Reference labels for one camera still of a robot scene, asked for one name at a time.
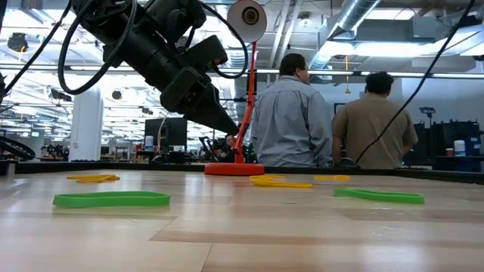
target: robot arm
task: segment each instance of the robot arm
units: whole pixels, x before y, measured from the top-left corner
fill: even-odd
[[[219,103],[219,90],[206,74],[228,59],[219,39],[210,36],[188,50],[175,46],[191,27],[193,37],[194,30],[205,23],[201,3],[198,0],[150,0],[144,7],[136,4],[133,27],[122,39],[133,2],[136,3],[73,0],[73,10],[82,16],[80,24],[105,44],[105,61],[118,42],[121,43],[111,66],[117,67],[125,61],[147,84],[161,91],[160,103],[168,111],[183,114],[186,119],[210,128],[237,134],[237,126]],[[64,60],[61,58],[59,62],[64,68]],[[72,92],[65,87],[64,82],[64,90]]]

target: yellow object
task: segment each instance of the yellow object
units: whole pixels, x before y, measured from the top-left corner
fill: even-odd
[[[116,175],[79,175],[79,176],[68,176],[67,179],[76,179],[78,183],[101,183],[118,181],[119,177]]]
[[[275,182],[275,178],[285,178],[277,175],[250,176],[250,182],[259,187],[286,187],[286,188],[312,188],[312,184],[297,184],[288,182]]]
[[[345,175],[316,176],[315,177],[315,180],[319,180],[319,181],[328,181],[328,180],[349,181],[350,179],[351,179],[350,176],[345,176]]]
[[[284,176],[276,176],[276,175],[259,175],[259,176],[250,176],[249,179],[262,179],[262,180],[272,180],[274,178],[285,178]]]
[[[312,184],[297,184],[273,181],[252,181],[252,183],[259,187],[312,188]]]

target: man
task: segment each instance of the man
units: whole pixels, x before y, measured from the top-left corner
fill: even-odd
[[[225,144],[221,149],[221,158],[222,160],[220,162],[235,162],[235,154],[234,151],[232,151],[232,148],[235,145],[234,141],[234,136],[227,134],[225,136]]]
[[[346,155],[354,161],[374,141],[397,113],[400,106],[388,101],[393,78],[386,72],[370,74],[366,78],[367,93],[363,98],[348,103],[333,119],[333,160],[341,159],[341,141]],[[402,166],[402,157],[417,143],[417,135],[410,114],[402,111],[383,137],[360,159],[362,168],[391,169]]]
[[[328,167],[330,114],[321,94],[309,85],[306,60],[288,54],[279,80],[257,97],[252,142],[259,163],[280,167]]]

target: gray shirt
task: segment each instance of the gray shirt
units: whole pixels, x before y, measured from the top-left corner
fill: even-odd
[[[331,118],[326,101],[293,76],[258,95],[252,142],[259,163],[277,167],[328,167]]]

